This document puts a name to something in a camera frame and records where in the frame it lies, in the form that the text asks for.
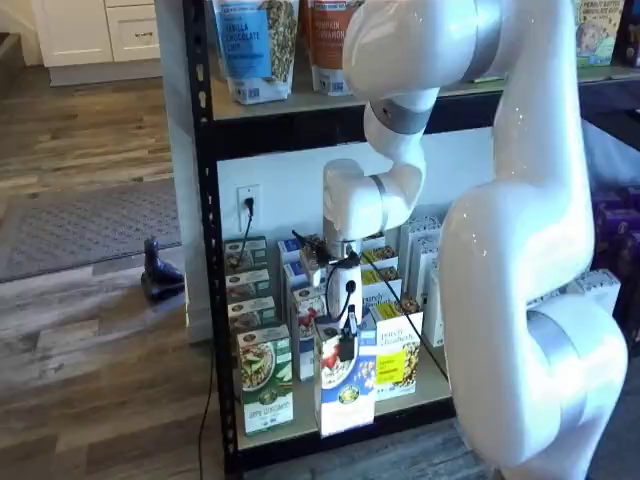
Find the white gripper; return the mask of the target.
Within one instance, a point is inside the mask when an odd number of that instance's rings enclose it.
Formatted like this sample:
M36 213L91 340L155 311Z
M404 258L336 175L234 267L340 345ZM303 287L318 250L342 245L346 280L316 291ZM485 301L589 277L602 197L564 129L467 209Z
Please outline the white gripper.
M362 278L358 262L337 262L327 274L327 315L340 329L340 358L355 356L358 327L362 322Z

